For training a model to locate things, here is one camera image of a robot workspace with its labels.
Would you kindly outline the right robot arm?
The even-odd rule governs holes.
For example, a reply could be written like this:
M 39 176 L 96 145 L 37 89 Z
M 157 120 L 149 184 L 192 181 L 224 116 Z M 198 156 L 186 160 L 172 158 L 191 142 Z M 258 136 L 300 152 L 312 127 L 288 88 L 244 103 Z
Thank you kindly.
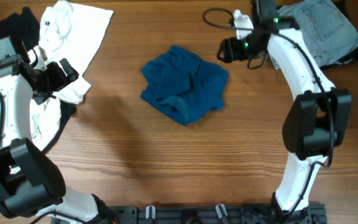
M 309 193 L 320 168 L 328 168 L 341 145 L 351 108 L 351 94 L 337 89 L 309 53 L 295 18 L 277 13 L 275 1 L 252 1 L 252 15 L 231 12 L 227 29 L 235 37 L 221 42 L 224 63 L 267 59 L 278 63 L 290 87 L 293 104 L 282 128 L 288 160 L 273 193 L 270 223 L 316 223 Z

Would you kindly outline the blue polo shirt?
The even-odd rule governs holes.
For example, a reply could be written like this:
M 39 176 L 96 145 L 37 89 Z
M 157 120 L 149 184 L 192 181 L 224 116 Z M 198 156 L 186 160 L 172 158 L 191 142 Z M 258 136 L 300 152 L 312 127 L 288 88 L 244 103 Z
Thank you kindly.
M 224 106 L 228 72 L 177 45 L 141 69 L 147 86 L 140 97 L 175 122 L 187 126 Z

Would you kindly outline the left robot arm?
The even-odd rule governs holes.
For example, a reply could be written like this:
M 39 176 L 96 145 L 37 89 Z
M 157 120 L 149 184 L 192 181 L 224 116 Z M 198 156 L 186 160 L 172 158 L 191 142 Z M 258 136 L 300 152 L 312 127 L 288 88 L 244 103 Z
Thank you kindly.
M 37 223 L 117 223 L 97 196 L 67 187 L 58 167 L 32 142 L 30 103 L 77 80 L 68 60 L 43 69 L 31 61 L 22 41 L 0 39 L 0 213 Z

